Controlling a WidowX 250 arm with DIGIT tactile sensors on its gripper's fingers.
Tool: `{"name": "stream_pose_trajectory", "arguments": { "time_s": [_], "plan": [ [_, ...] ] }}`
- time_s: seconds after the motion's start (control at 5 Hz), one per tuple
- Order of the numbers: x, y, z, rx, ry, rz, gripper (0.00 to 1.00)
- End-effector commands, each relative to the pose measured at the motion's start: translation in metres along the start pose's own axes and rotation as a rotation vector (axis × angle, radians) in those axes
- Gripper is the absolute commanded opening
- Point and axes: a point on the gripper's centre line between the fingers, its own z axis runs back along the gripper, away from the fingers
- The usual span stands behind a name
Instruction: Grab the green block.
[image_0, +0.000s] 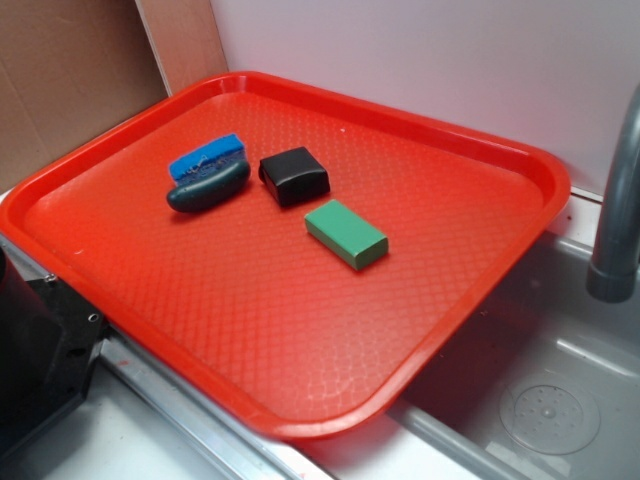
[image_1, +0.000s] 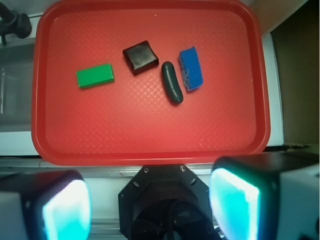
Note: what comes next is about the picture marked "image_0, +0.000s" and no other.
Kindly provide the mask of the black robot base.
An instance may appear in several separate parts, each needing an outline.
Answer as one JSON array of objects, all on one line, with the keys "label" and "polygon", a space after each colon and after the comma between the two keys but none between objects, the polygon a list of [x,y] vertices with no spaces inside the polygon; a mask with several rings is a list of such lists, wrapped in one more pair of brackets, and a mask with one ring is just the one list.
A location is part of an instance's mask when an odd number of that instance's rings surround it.
[{"label": "black robot base", "polygon": [[26,280],[1,254],[1,458],[81,405],[104,315],[63,280]]}]

